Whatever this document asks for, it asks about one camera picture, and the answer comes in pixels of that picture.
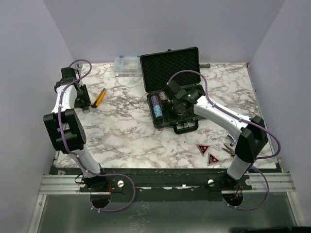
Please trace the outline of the light blue poker chip stack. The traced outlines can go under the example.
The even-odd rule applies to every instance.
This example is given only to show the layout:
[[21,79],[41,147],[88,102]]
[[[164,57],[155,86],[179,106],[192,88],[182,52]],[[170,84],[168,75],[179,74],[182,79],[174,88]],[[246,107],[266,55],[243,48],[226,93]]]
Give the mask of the light blue poker chip stack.
[[154,115],[155,115],[156,120],[160,120],[163,118],[163,113],[162,113],[162,109],[161,109],[160,105],[154,105],[153,111],[154,111]]

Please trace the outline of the purple poker chip stack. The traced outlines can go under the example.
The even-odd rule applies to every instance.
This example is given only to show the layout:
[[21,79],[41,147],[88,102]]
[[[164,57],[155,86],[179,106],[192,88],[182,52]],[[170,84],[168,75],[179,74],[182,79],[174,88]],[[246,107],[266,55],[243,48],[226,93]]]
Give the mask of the purple poker chip stack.
[[157,95],[151,96],[151,102],[153,106],[160,105],[159,98]]

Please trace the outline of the triangular red black card box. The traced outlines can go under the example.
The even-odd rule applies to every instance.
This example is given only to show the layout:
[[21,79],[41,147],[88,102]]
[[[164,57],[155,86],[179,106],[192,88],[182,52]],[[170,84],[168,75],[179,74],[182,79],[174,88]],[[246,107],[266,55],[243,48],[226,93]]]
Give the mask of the triangular red black card box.
[[209,149],[208,145],[199,145],[199,144],[197,144],[197,147],[198,147],[200,153],[202,154],[202,156],[204,156],[206,154],[206,152],[208,151],[208,149]]
[[218,162],[220,162],[220,160],[217,157],[215,157],[212,153],[208,154],[208,162],[207,162],[208,166],[213,165]]

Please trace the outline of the black poker set case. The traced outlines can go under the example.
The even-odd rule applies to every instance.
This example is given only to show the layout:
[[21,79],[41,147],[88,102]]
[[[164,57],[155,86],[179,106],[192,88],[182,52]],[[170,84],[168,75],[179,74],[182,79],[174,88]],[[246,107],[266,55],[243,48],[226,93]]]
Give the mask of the black poker set case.
[[172,127],[176,134],[197,130],[201,117],[193,107],[205,95],[198,48],[142,55],[140,64],[154,127]]

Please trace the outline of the green blue poker chip stack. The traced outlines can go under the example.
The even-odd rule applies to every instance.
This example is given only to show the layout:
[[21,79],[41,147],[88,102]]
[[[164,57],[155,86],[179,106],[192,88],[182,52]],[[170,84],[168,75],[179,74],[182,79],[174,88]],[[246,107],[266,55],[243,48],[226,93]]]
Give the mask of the green blue poker chip stack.
[[83,109],[83,113],[84,113],[84,114],[90,113],[90,109],[89,109],[89,108],[84,108],[84,109]]

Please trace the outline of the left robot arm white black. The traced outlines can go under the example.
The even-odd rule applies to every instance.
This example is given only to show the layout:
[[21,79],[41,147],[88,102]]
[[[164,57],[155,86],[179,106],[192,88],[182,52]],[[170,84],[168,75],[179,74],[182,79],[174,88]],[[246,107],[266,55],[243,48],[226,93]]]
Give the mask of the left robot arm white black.
[[57,93],[55,106],[43,116],[52,145],[56,151],[69,155],[82,171],[85,188],[102,192],[108,180],[101,173],[102,167],[86,148],[86,134],[76,114],[75,107],[88,110],[91,105],[86,85],[80,84],[76,71],[71,67],[61,69],[62,78],[54,86]]

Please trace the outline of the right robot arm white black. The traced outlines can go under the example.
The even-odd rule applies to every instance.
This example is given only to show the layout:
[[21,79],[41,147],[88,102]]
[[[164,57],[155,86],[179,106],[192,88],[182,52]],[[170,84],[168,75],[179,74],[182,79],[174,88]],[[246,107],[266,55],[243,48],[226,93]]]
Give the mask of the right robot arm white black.
[[166,85],[163,91],[177,114],[194,113],[209,119],[227,130],[237,140],[235,157],[223,180],[224,186],[229,190],[239,187],[241,177],[268,142],[267,133],[263,130],[263,119],[259,116],[249,119],[227,108],[223,112],[206,99],[203,90],[197,88],[185,90],[175,81]]

